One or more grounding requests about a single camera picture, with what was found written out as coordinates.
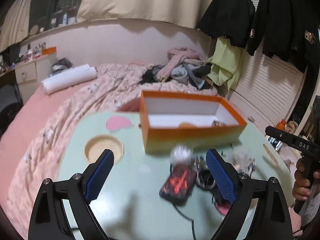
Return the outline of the person's right hand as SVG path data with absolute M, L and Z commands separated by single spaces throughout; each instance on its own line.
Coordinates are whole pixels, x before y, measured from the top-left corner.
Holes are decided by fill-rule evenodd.
M 310 181 L 303 174 L 304 169 L 302 159 L 299 159 L 296 163 L 295 183 L 292 189 L 292 195 L 298 201 L 305 201 L 312 195 L 312 191 L 309 188 Z

